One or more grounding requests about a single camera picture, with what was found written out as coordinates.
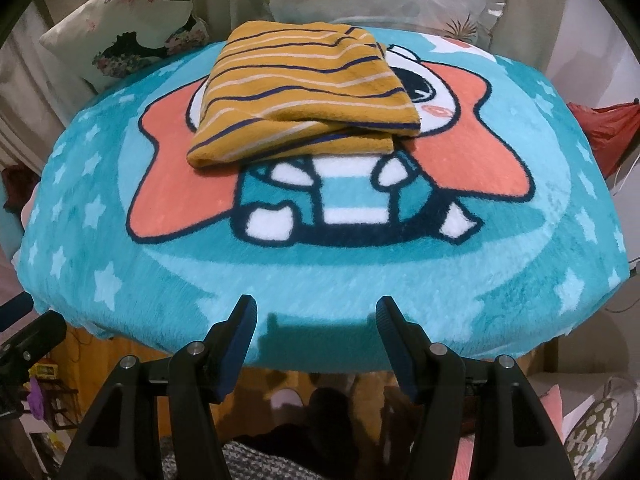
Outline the mustard striped knit garment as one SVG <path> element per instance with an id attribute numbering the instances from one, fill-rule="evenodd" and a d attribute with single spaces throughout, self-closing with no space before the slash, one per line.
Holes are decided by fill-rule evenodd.
<path id="1" fill-rule="evenodd" d="M 247 22 L 202 90 L 194 168 L 303 154 L 388 154 L 420 133 L 408 91 L 370 32 Z"/>

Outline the grey knitted clothing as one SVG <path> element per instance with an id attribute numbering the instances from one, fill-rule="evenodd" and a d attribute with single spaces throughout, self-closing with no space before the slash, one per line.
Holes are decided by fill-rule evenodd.
<path id="1" fill-rule="evenodd" d="M 228 466 L 231 479 L 323 479 L 318 474 L 292 462 L 292 460 L 261 453 L 234 441 L 226 443 L 222 447 L 222 455 Z M 191 477 L 181 478 L 179 476 L 171 437 L 160 438 L 160 459 L 162 460 L 164 479 L 192 479 Z"/>

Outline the pink fabric item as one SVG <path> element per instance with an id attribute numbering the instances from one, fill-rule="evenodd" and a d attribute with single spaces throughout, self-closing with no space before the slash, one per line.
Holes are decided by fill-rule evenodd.
<path id="1" fill-rule="evenodd" d="M 539 397 L 539 400 L 549 416 L 561 443 L 564 443 L 563 403 L 560 387 L 558 385 L 552 386 L 546 393 Z M 456 464 L 454 465 L 454 472 L 452 473 L 452 480 L 469 479 L 474 442 L 474 434 L 470 434 L 469 436 L 465 436 L 460 439 Z"/>

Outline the leaf pattern cushion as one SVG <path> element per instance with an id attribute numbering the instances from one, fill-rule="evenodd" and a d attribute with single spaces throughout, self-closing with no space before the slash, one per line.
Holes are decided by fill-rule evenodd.
<path id="1" fill-rule="evenodd" d="M 615 374 L 563 419 L 564 448 L 576 479 L 600 479 L 639 417 L 639 383 Z"/>

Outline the turquoise cartoon plush blanket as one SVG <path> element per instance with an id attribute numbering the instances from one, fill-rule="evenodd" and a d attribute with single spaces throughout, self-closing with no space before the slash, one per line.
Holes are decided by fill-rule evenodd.
<path id="1" fill-rule="evenodd" d="M 538 70 L 375 29 L 423 118 L 392 154 L 194 170 L 220 44 L 103 92 L 58 138 L 16 256 L 39 311 L 176 352 L 258 305 L 247 363 L 384 370 L 390 296 L 462 356 L 521 356 L 588 320 L 630 270 L 612 197 Z"/>

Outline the red cloth item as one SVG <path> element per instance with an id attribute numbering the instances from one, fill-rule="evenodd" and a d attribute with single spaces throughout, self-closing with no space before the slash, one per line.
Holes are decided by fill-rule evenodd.
<path id="1" fill-rule="evenodd" d="M 567 107 L 585 133 L 601 174 L 611 177 L 639 140 L 639 100 L 596 108 L 568 103 Z"/>

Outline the white bird print pillow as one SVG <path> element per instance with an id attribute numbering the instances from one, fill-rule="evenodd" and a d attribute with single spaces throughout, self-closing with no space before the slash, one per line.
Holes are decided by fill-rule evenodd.
<path id="1" fill-rule="evenodd" d="M 193 0 L 88 0 L 40 37 L 96 91 L 208 42 Z"/>

